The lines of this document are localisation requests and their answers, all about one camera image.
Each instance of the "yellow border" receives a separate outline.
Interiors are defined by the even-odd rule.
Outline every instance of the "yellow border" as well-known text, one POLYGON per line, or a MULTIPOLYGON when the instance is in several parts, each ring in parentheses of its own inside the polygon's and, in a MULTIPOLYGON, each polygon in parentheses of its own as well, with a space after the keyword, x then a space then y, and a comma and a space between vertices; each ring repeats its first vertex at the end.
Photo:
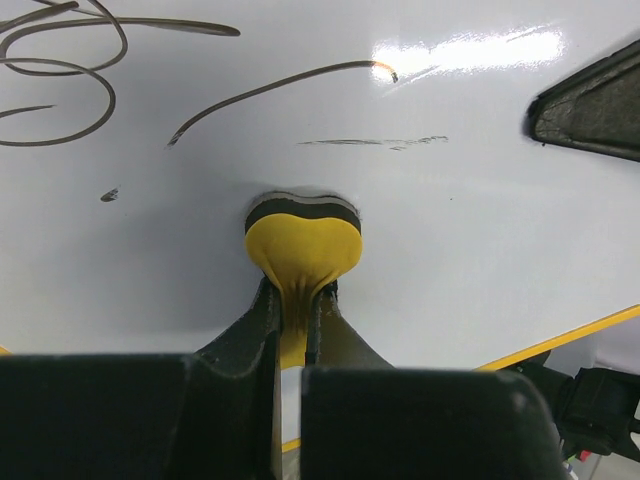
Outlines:
MULTIPOLYGON (((557 348, 561 345, 564 345, 569 342, 573 342, 574 340, 578 340, 582 337, 586 337, 587 335, 591 335, 592 333, 599 332, 600 330, 604 330, 605 328, 612 327, 613 325, 617 325, 618 323, 626 322, 634 317, 640 317, 640 305, 634 305, 633 307, 626 308, 625 310, 621 310, 620 312, 616 312, 613 315, 609 315, 608 317, 601 318, 600 320, 596 320, 595 322, 591 322, 587 325, 583 325, 582 327, 578 327, 574 330, 570 330, 567 333, 563 333, 557 337, 554 337, 550 340, 546 340, 542 343, 538 343, 537 345, 533 345, 532 347, 525 348, 524 350, 520 350, 519 352, 512 353, 511 355, 507 355, 499 360, 496 360, 491 363, 487 363, 476 370, 499 370, 501 368, 508 367, 509 365, 513 365, 514 363, 518 363, 522 360, 526 360, 527 358, 531 358, 540 353, 544 353, 552 348, 557 348)), ((300 439, 296 438, 289 442, 282 444, 282 453, 287 453, 295 448, 300 447, 300 439)))

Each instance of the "yellow edge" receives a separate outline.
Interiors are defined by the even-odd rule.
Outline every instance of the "yellow edge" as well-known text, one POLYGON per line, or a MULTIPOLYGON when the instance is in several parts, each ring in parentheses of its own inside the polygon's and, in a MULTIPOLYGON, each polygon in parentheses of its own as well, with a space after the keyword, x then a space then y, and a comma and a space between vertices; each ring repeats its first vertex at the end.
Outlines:
MULTIPOLYGON (((575 330, 570 330, 567 333, 554 337, 550 340, 546 340, 542 343, 538 343, 537 345, 533 345, 532 347, 525 348, 524 350, 520 350, 519 352, 512 353, 511 355, 503 357, 499 360, 487 363, 486 365, 477 368, 477 370, 499 370, 501 368, 508 367, 509 365, 513 365, 514 363, 518 363, 522 360, 526 360, 527 358, 531 358, 540 353, 544 353, 548 350, 551 350, 552 348, 557 348, 566 343, 573 342, 574 340, 586 337, 587 335, 591 335, 592 333, 604 330, 607 327, 612 327, 613 325, 617 325, 618 323, 626 322, 627 320, 630 320, 634 317, 640 317, 640 305, 634 305, 633 307, 629 307, 625 310, 614 313, 613 315, 609 315, 608 317, 604 317, 600 320, 596 320, 595 322, 591 322, 582 327, 578 327, 575 330)), ((300 439, 296 438, 295 440, 291 440, 282 444, 282 453, 287 453, 298 447, 300 447, 300 439)))

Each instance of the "black triangular object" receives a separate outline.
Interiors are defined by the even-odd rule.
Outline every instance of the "black triangular object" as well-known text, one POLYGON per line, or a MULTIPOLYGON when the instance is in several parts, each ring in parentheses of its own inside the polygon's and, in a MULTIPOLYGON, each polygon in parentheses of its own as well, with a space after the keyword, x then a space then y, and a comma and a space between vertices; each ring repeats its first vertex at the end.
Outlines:
POLYGON ((527 117, 539 142, 640 162, 640 41, 542 93, 527 117))

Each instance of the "looped scribble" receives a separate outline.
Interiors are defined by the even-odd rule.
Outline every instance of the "looped scribble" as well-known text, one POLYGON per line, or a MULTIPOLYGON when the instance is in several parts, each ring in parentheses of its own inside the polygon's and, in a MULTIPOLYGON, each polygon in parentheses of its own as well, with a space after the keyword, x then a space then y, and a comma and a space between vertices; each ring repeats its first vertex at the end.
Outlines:
MULTIPOLYGON (((98 0, 87 0, 91 5, 93 5, 98 12, 93 12, 90 10, 85 10, 83 8, 79 8, 78 2, 64 2, 57 3, 51 0, 33 0, 36 3, 41 3, 47 5, 45 8, 40 10, 36 10, 34 12, 28 13, 26 15, 22 15, 20 17, 14 18, 13 20, 8 20, 4 22, 0 22, 0 34, 8 32, 17 27, 21 27, 25 24, 44 20, 46 18, 50 18, 56 15, 60 15, 69 11, 73 11, 76 13, 81 13, 86 16, 90 16, 92 18, 84 18, 77 20, 64 20, 58 22, 48 22, 48 23, 39 23, 36 25, 30 25, 26 27, 22 27, 19 30, 15 30, 14 32, 7 35, 2 42, 0 42, 0 64, 6 65, 8 68, 13 71, 29 76, 38 76, 38 77, 65 77, 71 75, 89 75, 94 78, 102 86, 107 90, 109 94, 109 104, 107 105, 107 109, 105 113, 92 125, 89 127, 74 133, 73 135, 68 135, 66 137, 54 138, 51 140, 40 140, 40 141, 31 141, 31 142, 12 142, 7 140, 0 140, 0 145, 4 146, 12 146, 12 147, 42 147, 48 145, 58 145, 61 143, 71 142, 73 140, 77 140, 79 138, 85 137, 92 132, 95 132, 102 125, 104 125, 111 115, 113 114, 116 106, 116 94, 111 86, 111 84, 105 80, 100 74, 96 73, 100 70, 104 70, 110 66, 115 65, 120 60, 122 60, 127 54, 127 50, 129 48, 129 42, 127 41, 127 36, 122 29, 122 25, 140 25, 145 27, 152 28, 161 28, 166 30, 174 30, 181 32, 189 32, 189 33, 198 33, 205 35, 217 35, 217 36, 225 36, 225 37, 237 37, 240 35, 240 31, 227 26, 220 25, 216 23, 208 23, 208 22, 198 22, 192 20, 178 20, 178 19, 164 19, 164 18, 146 18, 146 17, 115 17, 113 16, 109 10, 107 10, 98 0), (60 30, 63 28, 75 28, 75 27, 91 27, 96 25, 107 25, 111 24, 116 30, 118 37, 120 38, 120 51, 110 60, 107 60, 100 65, 95 67, 82 67, 80 65, 76 65, 69 62, 63 62, 61 60, 53 60, 53 59, 44 59, 44 58, 8 58, 7 52, 9 47, 13 45, 15 42, 24 38, 28 35, 33 35, 35 33, 40 32, 48 32, 52 30, 60 30), (34 63, 34 64, 43 64, 43 65, 53 65, 58 67, 63 67, 66 70, 63 71, 43 71, 43 70, 30 70, 23 67, 17 67, 16 64, 21 63, 34 63)), ((187 120, 173 135, 169 143, 167 144, 167 148, 175 145, 180 137, 184 135, 184 133, 191 128, 196 122, 202 120, 207 115, 220 110, 224 107, 232 105, 234 103, 240 102, 250 97, 255 97, 256 95, 260 95, 262 93, 268 92, 270 90, 275 90, 276 88, 283 87, 285 85, 289 85, 291 83, 299 82, 301 80, 305 80, 307 78, 316 77, 318 75, 324 75, 325 73, 336 72, 338 70, 347 70, 350 68, 373 68, 373 67, 381 67, 389 71, 393 82, 398 81, 398 75, 389 65, 376 62, 373 60, 356 60, 353 62, 345 62, 345 63, 337 63, 335 65, 329 65, 326 67, 320 67, 313 70, 308 70, 306 72, 298 73, 297 75, 292 75, 290 77, 284 78, 282 80, 278 80, 277 82, 270 83, 268 85, 264 85, 262 87, 256 88, 254 90, 250 90, 248 92, 242 93, 240 95, 236 95, 235 97, 231 97, 222 102, 216 103, 209 108, 201 111, 191 119, 187 120)), ((34 112, 37 110, 43 110, 47 108, 52 108, 54 105, 35 105, 29 107, 16 108, 12 110, 5 110, 4 112, 0 112, 0 118, 9 117, 11 115, 16 115, 19 113, 26 112, 34 112)))
MULTIPOLYGON (((240 35, 240 32, 227 25, 219 25, 215 23, 208 22, 196 22, 191 20, 177 20, 177 19, 164 19, 164 18, 137 18, 137 17, 114 17, 109 10, 107 10, 98 0, 87 0, 91 5, 93 5, 98 12, 91 12, 89 10, 84 10, 79 8, 78 2, 65 2, 65 3, 56 3, 48 0, 33 0, 37 3, 42 3, 47 5, 47 7, 42 8, 40 10, 36 10, 31 13, 27 13, 26 15, 22 15, 20 17, 14 18, 13 20, 8 20, 4 22, 0 22, 0 34, 8 32, 9 30, 13 30, 14 28, 20 27, 27 23, 32 23, 40 20, 44 20, 56 15, 63 14, 65 12, 74 11, 77 13, 82 13, 84 15, 92 16, 95 18, 89 19, 80 19, 80 20, 65 20, 60 22, 49 22, 49 23, 40 23, 37 25, 31 25, 27 27, 20 28, 7 35, 2 42, 0 42, 0 64, 5 64, 7 67, 11 68, 15 72, 18 72, 22 75, 30 75, 30 76, 39 76, 39 77, 63 77, 63 76, 71 76, 71 75, 89 75, 94 78, 98 82, 102 84, 102 86, 107 90, 109 94, 109 104, 107 105, 107 109, 105 113, 92 125, 89 127, 74 133, 72 135, 68 135, 65 137, 54 138, 51 140, 40 140, 40 141, 32 141, 32 142, 12 142, 7 140, 0 140, 0 145, 10 146, 10 147, 42 147, 42 146, 50 146, 50 145, 59 145, 61 143, 71 142, 73 140, 78 140, 79 138, 85 137, 90 133, 95 132, 102 125, 104 125, 111 115, 113 114, 116 106, 116 94, 111 86, 111 84, 105 80, 104 77, 96 73, 99 70, 103 70, 110 66, 115 65, 120 60, 124 58, 127 54, 127 50, 129 48, 129 43, 127 41, 127 36, 122 29, 123 24, 130 25, 141 25, 146 27, 154 27, 154 28, 162 28, 167 30, 177 30, 182 32, 189 33, 199 33, 199 34, 207 34, 207 35, 219 35, 219 36, 229 36, 229 37, 237 37, 240 35), (63 62, 61 60, 53 60, 46 58, 7 58, 7 51, 9 47, 20 40, 21 38, 26 37, 27 35, 33 35, 35 33, 47 32, 51 30, 59 30, 63 28, 73 28, 73 27, 88 27, 95 25, 107 25, 111 24, 115 28, 119 38, 120 38, 120 51, 110 60, 97 65, 95 67, 86 68, 80 65, 76 65, 74 63, 63 62), (26 68, 17 67, 15 64, 23 64, 23 63, 31 63, 31 64, 42 64, 42 65, 52 65, 57 67, 63 67, 66 70, 64 71, 39 71, 39 70, 28 70, 26 68)), ((16 115, 19 113, 25 112, 33 112, 37 110, 43 110, 47 108, 52 108, 54 105, 35 105, 29 107, 16 108, 12 110, 6 110, 4 112, 0 112, 0 118, 8 117, 11 115, 16 115)))

